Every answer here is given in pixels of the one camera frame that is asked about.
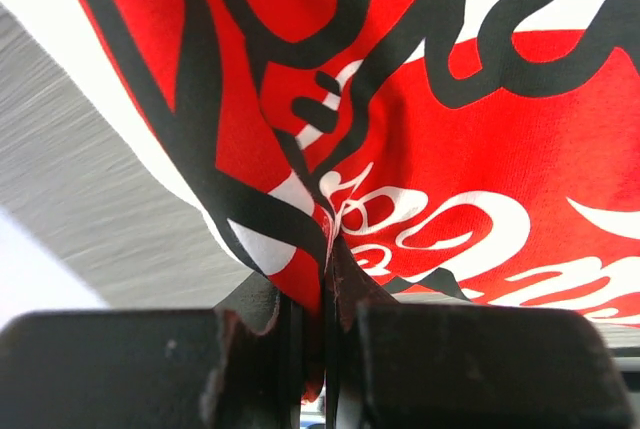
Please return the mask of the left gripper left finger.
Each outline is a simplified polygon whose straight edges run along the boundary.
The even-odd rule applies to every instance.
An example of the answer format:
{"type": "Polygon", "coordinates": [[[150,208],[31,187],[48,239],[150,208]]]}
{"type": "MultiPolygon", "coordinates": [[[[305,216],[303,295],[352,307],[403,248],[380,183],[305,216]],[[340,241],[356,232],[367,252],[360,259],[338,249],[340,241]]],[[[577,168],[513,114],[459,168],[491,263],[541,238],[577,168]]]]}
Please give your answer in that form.
{"type": "Polygon", "coordinates": [[[1,333],[5,428],[295,428],[302,312],[253,275],[212,308],[33,312],[1,333]]]}

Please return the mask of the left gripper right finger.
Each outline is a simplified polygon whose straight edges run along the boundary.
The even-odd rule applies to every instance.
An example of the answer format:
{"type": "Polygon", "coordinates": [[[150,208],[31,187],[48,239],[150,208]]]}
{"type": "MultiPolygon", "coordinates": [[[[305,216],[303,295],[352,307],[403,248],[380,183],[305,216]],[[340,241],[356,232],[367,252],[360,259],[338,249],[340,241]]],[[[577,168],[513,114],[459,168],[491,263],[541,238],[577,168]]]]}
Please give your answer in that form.
{"type": "Polygon", "coordinates": [[[626,428],[596,329],[566,310],[401,303],[333,245],[325,282],[330,428],[626,428]]]}

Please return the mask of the white t-shirt red print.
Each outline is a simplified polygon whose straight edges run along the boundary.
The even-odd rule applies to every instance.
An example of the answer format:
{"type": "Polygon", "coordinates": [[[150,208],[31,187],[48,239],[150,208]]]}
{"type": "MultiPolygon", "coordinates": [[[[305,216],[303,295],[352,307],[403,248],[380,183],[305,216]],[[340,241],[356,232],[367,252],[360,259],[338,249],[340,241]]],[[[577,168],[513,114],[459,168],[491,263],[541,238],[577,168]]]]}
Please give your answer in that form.
{"type": "Polygon", "coordinates": [[[639,0],[2,0],[221,247],[639,324],[639,0]]]}

